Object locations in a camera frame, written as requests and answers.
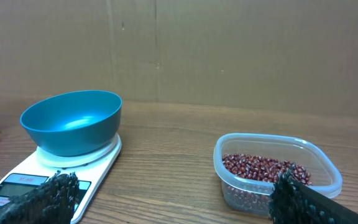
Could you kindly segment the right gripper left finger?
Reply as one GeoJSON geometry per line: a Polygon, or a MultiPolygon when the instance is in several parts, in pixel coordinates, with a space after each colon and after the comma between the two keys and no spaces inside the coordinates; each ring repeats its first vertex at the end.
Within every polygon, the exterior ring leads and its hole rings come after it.
{"type": "Polygon", "coordinates": [[[69,224],[79,200],[80,181],[74,172],[56,172],[48,181],[0,207],[0,224],[69,224]]]}

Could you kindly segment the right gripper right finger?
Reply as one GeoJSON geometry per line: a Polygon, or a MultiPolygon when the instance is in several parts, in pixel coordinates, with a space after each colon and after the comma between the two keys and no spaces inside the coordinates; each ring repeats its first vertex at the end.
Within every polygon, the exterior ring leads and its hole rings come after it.
{"type": "Polygon", "coordinates": [[[270,194],[269,220],[274,224],[358,224],[358,213],[305,186],[295,166],[279,176],[270,194]]]}

